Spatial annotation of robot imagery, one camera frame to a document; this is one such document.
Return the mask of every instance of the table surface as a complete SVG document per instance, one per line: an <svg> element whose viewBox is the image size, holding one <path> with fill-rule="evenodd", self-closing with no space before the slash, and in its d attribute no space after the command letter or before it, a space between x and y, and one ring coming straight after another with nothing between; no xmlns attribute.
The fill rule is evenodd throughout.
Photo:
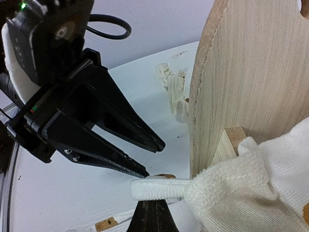
<svg viewBox="0 0 309 232"><path fill-rule="evenodd" d="M171 114L168 94L159 84L155 66L178 52L197 50L197 46L198 42L186 44L109 71L135 111L167 145L154 154L98 127L93 130L144 165L150 175L189 177L189 128ZM58 152L51 163L45 164L20 148L13 178L10 231L65 232L134 209L137 201L130 193L133 179L114 170L74 164ZM199 223L184 201L172 204L170 210L181 232L199 231ZM129 221L108 231L125 232L128 225Z"/></svg>

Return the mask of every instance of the wire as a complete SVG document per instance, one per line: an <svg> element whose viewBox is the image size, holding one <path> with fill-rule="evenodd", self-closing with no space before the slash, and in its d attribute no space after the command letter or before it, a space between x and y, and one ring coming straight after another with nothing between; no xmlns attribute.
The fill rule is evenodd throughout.
<svg viewBox="0 0 309 232"><path fill-rule="evenodd" d="M9 120L12 120L12 118L11 118L10 116L8 116L4 110L2 110L2 109L0 108L0 111L1 111L1 113L2 113L4 116L6 116Z"/></svg>
<svg viewBox="0 0 309 232"><path fill-rule="evenodd" d="M126 32L122 35L109 35L106 33L103 33L101 31L98 31L96 29L91 28L90 26L87 26L87 30L98 35L101 36L103 38L107 38L107 39L111 39L111 40L123 40L127 37L129 37L129 35L132 32L132 28L131 26L124 20L114 17L114 16L110 16L110 15L105 15L105 14L91 14L90 18L89 18L89 22L105 22L105 23L112 23L112 24L116 24L121 26L122 28L124 28L126 30Z"/></svg>

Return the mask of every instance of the green led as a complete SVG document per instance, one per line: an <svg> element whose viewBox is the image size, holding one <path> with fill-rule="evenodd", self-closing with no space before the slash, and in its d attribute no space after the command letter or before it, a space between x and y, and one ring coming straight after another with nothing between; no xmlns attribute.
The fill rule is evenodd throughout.
<svg viewBox="0 0 309 232"><path fill-rule="evenodd" d="M25 2L23 2L23 3L20 5L20 8L21 8L22 10L24 10L24 9L26 8L26 6L27 6L27 4L26 4Z"/></svg>

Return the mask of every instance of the folded fabric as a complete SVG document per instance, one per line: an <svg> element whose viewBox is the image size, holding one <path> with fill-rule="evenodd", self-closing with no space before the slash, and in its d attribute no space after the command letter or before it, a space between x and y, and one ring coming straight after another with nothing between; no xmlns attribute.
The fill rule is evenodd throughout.
<svg viewBox="0 0 309 232"><path fill-rule="evenodd" d="M260 145L245 139L237 158L192 180L134 180L132 195L139 201L183 197L206 231L308 232L308 141L309 118Z"/></svg>

